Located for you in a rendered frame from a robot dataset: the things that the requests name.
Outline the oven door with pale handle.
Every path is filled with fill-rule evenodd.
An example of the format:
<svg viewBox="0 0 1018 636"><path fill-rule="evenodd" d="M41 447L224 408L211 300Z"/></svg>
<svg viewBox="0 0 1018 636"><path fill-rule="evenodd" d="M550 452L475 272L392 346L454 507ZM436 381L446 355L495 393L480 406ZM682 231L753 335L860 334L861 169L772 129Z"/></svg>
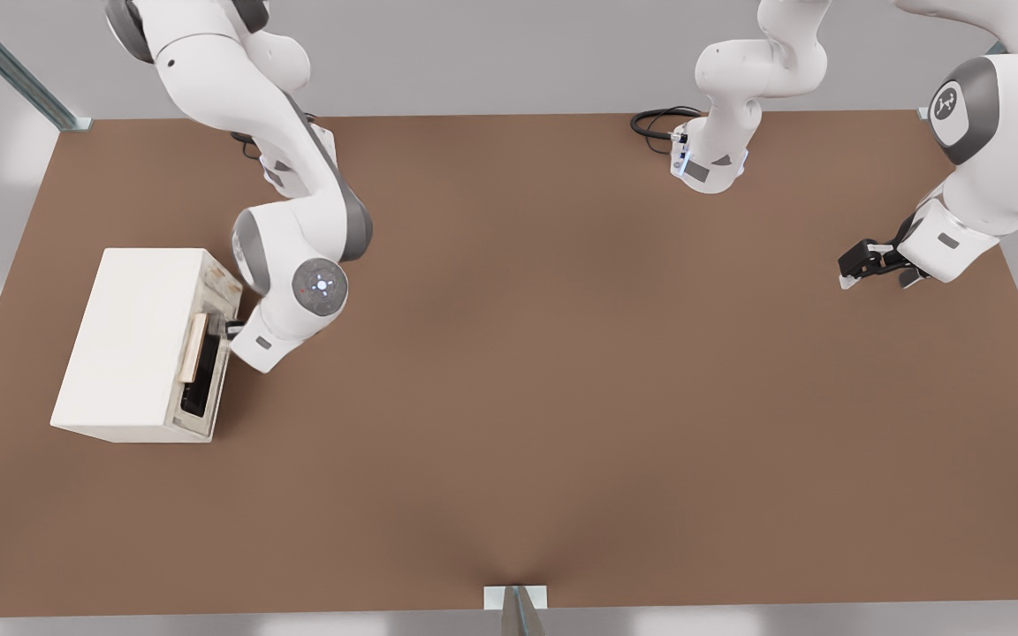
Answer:
<svg viewBox="0 0 1018 636"><path fill-rule="evenodd" d="M205 306L190 322L177 377L178 394L172 423L203 442L213 439L226 365L230 358L225 335L227 317Z"/></svg>

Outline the white oven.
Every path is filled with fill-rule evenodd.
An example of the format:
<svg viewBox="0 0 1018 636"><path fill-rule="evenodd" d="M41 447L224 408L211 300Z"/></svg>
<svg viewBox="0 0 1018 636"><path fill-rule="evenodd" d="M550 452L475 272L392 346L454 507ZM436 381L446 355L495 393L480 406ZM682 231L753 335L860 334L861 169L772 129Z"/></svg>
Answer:
<svg viewBox="0 0 1018 636"><path fill-rule="evenodd" d="M202 248L109 248L54 403L54 428L110 443L209 443L172 423L190 322L237 319L244 290Z"/></svg>

